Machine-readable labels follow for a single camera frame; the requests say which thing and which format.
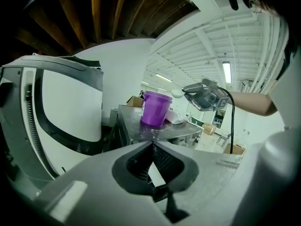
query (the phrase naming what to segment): cardboard box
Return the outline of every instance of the cardboard box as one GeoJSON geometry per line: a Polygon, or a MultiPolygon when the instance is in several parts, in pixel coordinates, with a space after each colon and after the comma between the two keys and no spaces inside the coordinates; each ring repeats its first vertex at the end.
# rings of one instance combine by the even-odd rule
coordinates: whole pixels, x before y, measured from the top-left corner
{"type": "MultiPolygon", "coordinates": [[[[225,151],[224,151],[224,154],[230,154],[230,148],[231,148],[231,144],[228,143],[225,151]]],[[[245,152],[245,149],[243,147],[241,147],[240,145],[238,144],[233,144],[233,151],[232,151],[232,154],[236,154],[236,155],[242,155],[244,154],[245,152]]]]}
{"type": "Polygon", "coordinates": [[[204,123],[202,127],[204,128],[204,132],[207,135],[212,135],[216,129],[215,125],[211,125],[211,124],[207,124],[207,123],[204,123]]]}
{"type": "Polygon", "coordinates": [[[138,98],[136,96],[130,97],[127,101],[127,106],[142,108],[143,99],[138,98]]]}

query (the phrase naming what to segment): metal table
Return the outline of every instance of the metal table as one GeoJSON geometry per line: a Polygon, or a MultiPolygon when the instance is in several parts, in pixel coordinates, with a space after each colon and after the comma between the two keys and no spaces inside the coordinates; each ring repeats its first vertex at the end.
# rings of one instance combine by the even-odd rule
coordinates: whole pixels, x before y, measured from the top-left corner
{"type": "Polygon", "coordinates": [[[142,108],[125,105],[118,107],[117,127],[122,146],[141,141],[168,141],[172,144],[194,148],[203,132],[202,128],[183,122],[173,125],[165,121],[161,127],[141,122],[142,108]]]}

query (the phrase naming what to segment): eyeglasses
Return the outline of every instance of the eyeglasses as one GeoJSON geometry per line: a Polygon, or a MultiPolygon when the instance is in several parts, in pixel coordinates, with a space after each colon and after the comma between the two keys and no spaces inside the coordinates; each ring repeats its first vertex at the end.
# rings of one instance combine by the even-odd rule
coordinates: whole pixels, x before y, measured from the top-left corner
{"type": "Polygon", "coordinates": [[[249,1],[249,8],[254,13],[261,13],[261,11],[262,11],[260,3],[254,1],[254,0],[249,1]]]}

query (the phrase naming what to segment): table top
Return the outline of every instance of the table top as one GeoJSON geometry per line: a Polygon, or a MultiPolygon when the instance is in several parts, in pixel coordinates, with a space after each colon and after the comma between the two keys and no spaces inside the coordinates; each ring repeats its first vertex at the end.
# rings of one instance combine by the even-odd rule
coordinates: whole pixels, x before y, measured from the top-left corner
{"type": "Polygon", "coordinates": [[[141,121],[142,108],[120,105],[118,108],[119,121],[122,124],[127,140],[166,140],[200,133],[202,128],[183,122],[173,125],[164,122],[161,127],[153,127],[141,121]]]}

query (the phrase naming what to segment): white round object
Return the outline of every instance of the white round object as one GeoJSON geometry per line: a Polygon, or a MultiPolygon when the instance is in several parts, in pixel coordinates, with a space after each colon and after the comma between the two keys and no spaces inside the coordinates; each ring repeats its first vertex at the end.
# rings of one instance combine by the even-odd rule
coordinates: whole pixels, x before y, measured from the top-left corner
{"type": "Polygon", "coordinates": [[[171,94],[173,95],[174,98],[179,99],[181,98],[185,93],[181,91],[180,89],[173,89],[171,91],[171,94]]]}

